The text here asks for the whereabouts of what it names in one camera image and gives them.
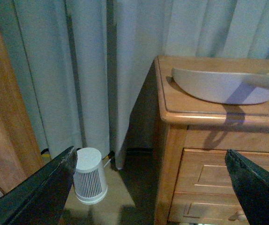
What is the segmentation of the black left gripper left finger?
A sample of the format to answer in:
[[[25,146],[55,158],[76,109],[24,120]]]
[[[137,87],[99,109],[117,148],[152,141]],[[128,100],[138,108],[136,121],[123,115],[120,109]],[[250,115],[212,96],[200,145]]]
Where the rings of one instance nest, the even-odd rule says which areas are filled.
[[[73,184],[71,146],[0,198],[0,225],[57,225]]]

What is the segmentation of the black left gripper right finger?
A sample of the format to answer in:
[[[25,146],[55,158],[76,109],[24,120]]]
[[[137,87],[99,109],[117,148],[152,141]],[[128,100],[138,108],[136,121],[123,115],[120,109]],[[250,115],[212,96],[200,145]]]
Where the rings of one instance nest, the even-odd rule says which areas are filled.
[[[269,172],[235,150],[227,150],[224,160],[249,224],[269,225]]]

